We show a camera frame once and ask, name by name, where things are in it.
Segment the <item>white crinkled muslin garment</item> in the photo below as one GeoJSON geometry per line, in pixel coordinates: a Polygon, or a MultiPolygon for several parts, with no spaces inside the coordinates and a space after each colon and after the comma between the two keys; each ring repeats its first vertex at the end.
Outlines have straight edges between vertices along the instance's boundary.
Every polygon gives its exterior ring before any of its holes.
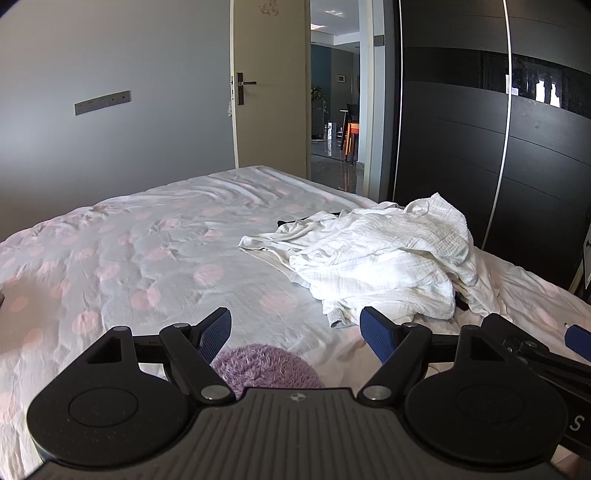
{"type": "Polygon", "coordinates": [[[381,204],[317,220],[318,239],[290,255],[332,326],[373,307],[395,322],[450,320],[456,295],[479,315],[505,307],[465,216],[439,194],[405,208],[381,204]]]}

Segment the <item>purple fuzzy sleeve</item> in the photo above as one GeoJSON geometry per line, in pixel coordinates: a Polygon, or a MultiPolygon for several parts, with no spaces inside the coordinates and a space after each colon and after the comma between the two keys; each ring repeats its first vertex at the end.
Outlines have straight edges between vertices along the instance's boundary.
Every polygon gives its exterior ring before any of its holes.
{"type": "Polygon", "coordinates": [[[245,389],[322,389],[317,371],[287,350],[264,344],[224,349],[211,364],[240,398],[245,389]]]}

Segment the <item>white smooth shirt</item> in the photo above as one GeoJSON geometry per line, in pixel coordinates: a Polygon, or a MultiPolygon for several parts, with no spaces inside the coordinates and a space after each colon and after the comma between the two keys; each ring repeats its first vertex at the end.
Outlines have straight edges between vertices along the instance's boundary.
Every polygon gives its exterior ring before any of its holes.
{"type": "Polygon", "coordinates": [[[319,211],[301,219],[280,221],[273,232],[254,236],[244,235],[238,242],[238,248],[270,264],[286,275],[290,282],[308,288],[310,283],[294,270],[290,265],[290,259],[332,234],[335,222],[339,222],[349,213],[352,213],[352,210],[319,211]]]}

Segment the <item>orange chair in hallway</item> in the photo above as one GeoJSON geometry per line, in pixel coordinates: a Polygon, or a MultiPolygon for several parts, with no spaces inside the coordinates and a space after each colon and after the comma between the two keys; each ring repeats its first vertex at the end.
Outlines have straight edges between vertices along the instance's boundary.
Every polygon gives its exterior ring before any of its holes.
{"type": "Polygon", "coordinates": [[[360,134],[360,124],[358,122],[348,122],[342,133],[342,158],[346,162],[355,163],[358,153],[360,134]]]}

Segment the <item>black sliding wardrobe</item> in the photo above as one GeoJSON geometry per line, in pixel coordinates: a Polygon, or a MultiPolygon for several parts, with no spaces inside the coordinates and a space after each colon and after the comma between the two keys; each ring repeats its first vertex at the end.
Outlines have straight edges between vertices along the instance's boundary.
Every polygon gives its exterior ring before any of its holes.
{"type": "Polygon", "coordinates": [[[391,191],[568,287],[590,248],[590,5],[398,1],[391,191]]]}

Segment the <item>beige bedroom door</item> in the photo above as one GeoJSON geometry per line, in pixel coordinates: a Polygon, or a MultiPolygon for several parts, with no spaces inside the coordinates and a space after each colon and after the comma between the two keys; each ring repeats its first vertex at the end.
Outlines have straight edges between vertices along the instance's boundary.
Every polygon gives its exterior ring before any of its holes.
{"type": "Polygon", "coordinates": [[[230,3],[231,118],[235,166],[311,175],[310,3],[230,3]],[[245,81],[238,105],[236,73],[245,81]]]}

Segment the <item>grey wall plate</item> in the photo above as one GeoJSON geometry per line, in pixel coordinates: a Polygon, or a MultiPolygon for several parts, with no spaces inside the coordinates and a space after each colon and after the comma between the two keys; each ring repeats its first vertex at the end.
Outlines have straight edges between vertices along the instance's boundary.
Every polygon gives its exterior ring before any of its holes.
{"type": "Polygon", "coordinates": [[[131,101],[131,91],[120,91],[103,95],[100,97],[84,100],[74,104],[74,114],[76,116],[90,113],[92,111],[121,105],[131,101]]]}

